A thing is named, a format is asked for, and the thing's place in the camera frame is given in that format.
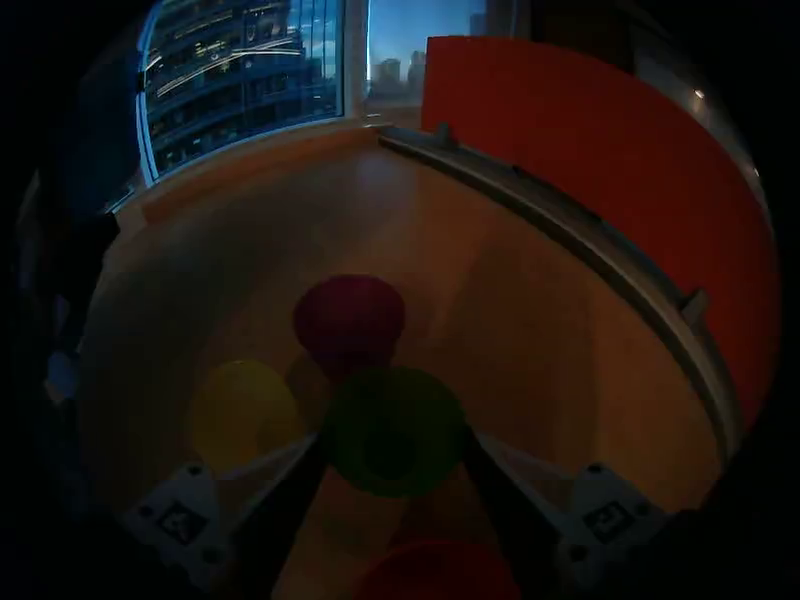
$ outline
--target dark background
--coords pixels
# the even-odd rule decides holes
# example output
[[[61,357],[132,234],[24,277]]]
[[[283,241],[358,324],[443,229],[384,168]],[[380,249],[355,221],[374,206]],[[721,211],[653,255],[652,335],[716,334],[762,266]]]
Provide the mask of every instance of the dark background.
[[[793,367],[789,357],[796,351],[793,275],[791,260],[792,211],[797,203],[797,27],[792,3],[765,1],[698,2],[690,0],[641,0],[640,5],[670,32],[690,53],[695,64],[719,92],[734,122],[744,135],[772,211],[781,254],[784,282],[783,353],[773,393],[751,436],[733,461],[726,476],[712,493],[699,525],[676,535],[675,544],[693,550],[673,553],[665,560],[683,556],[696,563],[671,574],[651,588],[688,591],[697,583],[678,587],[680,574],[692,572],[707,577],[708,589],[746,591],[788,583],[800,587],[800,539],[797,505],[796,459],[800,440]],[[44,141],[64,106],[75,94],[77,82],[93,59],[123,29],[142,20],[147,0],[107,2],[17,2],[4,6],[0,31],[4,41],[3,61],[3,264],[13,256],[11,234],[19,203],[35,166],[42,160]],[[76,556],[87,550],[75,540],[59,540],[58,530],[42,531],[37,523],[48,510],[47,487],[39,465],[25,457],[28,440],[36,425],[20,422],[11,409],[13,399],[23,397],[29,387],[21,381],[25,373],[16,369],[18,348],[10,343],[19,323],[14,306],[15,287],[9,269],[4,271],[2,393],[3,501],[0,523],[26,524],[36,544],[56,544],[65,552],[74,546]],[[15,552],[3,544],[3,554]],[[5,572],[24,579],[25,556],[8,562]]]

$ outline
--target wall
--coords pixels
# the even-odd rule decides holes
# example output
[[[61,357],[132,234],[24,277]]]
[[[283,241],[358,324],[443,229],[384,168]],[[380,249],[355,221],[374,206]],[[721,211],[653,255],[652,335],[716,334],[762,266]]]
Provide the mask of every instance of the wall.
[[[422,127],[523,167],[600,215],[685,293],[751,424],[780,332],[777,258],[759,205],[725,151],[656,90],[593,58],[498,38],[428,41]]]

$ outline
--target wooden surface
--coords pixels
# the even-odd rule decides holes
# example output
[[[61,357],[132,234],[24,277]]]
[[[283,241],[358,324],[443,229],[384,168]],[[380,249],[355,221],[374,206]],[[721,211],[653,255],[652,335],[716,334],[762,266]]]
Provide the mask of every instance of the wooden surface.
[[[506,209],[371,139],[208,194],[123,239],[106,267],[83,344],[79,421],[96,490],[115,509],[202,456],[188,415],[222,363],[275,369],[316,429],[327,384],[291,313],[338,273],[400,291],[407,325],[395,362],[449,385],[475,429],[567,471],[603,460],[671,510],[695,505],[717,475],[700,402],[623,300]],[[410,504],[329,472],[278,591],[339,597],[392,540],[426,536],[492,543],[463,471]]]

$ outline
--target building window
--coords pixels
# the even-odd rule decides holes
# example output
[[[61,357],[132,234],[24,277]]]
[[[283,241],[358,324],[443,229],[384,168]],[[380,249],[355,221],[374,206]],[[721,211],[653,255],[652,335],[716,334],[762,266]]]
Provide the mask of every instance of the building window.
[[[253,135],[340,116],[343,1],[164,0],[143,52],[154,179]]]

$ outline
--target red panel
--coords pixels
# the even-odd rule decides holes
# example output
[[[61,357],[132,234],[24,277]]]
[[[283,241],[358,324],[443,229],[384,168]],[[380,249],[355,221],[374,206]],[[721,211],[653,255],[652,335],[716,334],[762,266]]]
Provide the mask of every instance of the red panel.
[[[569,50],[502,38],[428,41],[423,128],[517,164],[605,218],[689,293],[752,424],[780,331],[777,256],[736,165],[681,108]]]

